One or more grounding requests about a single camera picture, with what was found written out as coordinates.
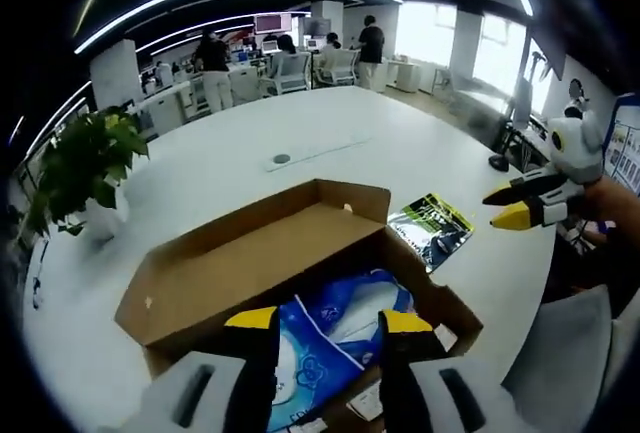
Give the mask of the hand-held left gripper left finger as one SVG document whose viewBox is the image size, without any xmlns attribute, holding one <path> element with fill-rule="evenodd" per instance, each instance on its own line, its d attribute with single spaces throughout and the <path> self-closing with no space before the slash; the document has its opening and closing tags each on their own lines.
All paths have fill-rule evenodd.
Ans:
<svg viewBox="0 0 640 433">
<path fill-rule="evenodd" d="M 245 310 L 221 331 L 218 354 L 192 351 L 142 395 L 144 432 L 265 432 L 276 390 L 279 309 Z"/>
</svg>

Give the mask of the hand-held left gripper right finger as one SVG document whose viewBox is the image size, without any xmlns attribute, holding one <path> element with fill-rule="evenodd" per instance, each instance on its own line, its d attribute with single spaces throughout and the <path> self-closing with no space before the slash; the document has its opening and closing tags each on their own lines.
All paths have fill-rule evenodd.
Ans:
<svg viewBox="0 0 640 433">
<path fill-rule="evenodd" d="M 500 389 L 462 357 L 449 357 L 414 313 L 383 310 L 380 401 L 388 432 L 496 432 Z"/>
</svg>

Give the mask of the person's right hand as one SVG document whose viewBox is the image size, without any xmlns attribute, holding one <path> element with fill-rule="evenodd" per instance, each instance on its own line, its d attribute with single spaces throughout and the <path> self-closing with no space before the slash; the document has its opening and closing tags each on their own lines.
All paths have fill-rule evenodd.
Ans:
<svg viewBox="0 0 640 433">
<path fill-rule="evenodd" d="M 594 221 L 620 223 L 629 190 L 607 176 L 585 187 L 578 207 L 580 216 Z"/>
</svg>

